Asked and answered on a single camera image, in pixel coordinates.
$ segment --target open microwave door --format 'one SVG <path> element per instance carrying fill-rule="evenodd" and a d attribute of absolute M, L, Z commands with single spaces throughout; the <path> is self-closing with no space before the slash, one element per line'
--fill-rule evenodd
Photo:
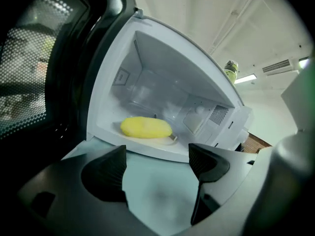
<path fill-rule="evenodd" d="M 0 146 L 13 190 L 86 138 L 100 64 L 134 0 L 1 0 Z"/>

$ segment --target wall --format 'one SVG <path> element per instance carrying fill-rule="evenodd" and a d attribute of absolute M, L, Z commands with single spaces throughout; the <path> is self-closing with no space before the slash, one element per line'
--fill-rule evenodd
<path fill-rule="evenodd" d="M 289 109 L 281 98 L 282 92 L 283 90 L 239 92 L 244 104 L 253 110 L 254 120 L 249 132 L 273 146 L 297 130 Z"/>

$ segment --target microwave window mesh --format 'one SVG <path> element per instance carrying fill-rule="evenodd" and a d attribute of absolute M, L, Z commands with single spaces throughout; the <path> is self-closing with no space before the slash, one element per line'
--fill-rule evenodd
<path fill-rule="evenodd" d="M 227 111 L 228 111 L 228 108 L 217 105 L 215 109 L 213 110 L 212 114 L 210 115 L 209 119 L 213 121 L 214 123 L 216 123 L 217 125 L 220 125 L 224 117 L 226 116 Z"/>
<path fill-rule="evenodd" d="M 0 44 L 0 139 L 46 118 L 49 58 L 72 11 L 62 0 L 33 0 Z"/>

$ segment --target ceiling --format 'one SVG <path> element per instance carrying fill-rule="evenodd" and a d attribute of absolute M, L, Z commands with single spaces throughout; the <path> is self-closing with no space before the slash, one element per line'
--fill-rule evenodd
<path fill-rule="evenodd" d="M 144 14 L 179 30 L 224 67 L 239 64 L 239 78 L 254 73 L 254 84 L 238 90 L 279 89 L 297 72 L 266 76 L 262 68 L 289 59 L 291 70 L 307 57 L 313 42 L 286 0 L 136 0 Z"/>

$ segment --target ceiling light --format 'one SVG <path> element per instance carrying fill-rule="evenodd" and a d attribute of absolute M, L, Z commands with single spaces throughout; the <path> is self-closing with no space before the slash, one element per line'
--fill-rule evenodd
<path fill-rule="evenodd" d="M 242 82 L 245 82 L 245 81 L 252 81 L 252 80 L 255 80 L 255 79 L 257 79 L 256 75 L 251 74 L 251 75 L 249 75 L 249 76 L 246 76 L 246 77 L 237 79 L 237 80 L 234 82 L 234 84 L 242 83 Z"/>
<path fill-rule="evenodd" d="M 304 67 L 307 66 L 307 64 L 309 63 L 309 58 L 303 58 L 303 59 L 299 59 L 299 64 L 300 67 L 303 69 Z"/>

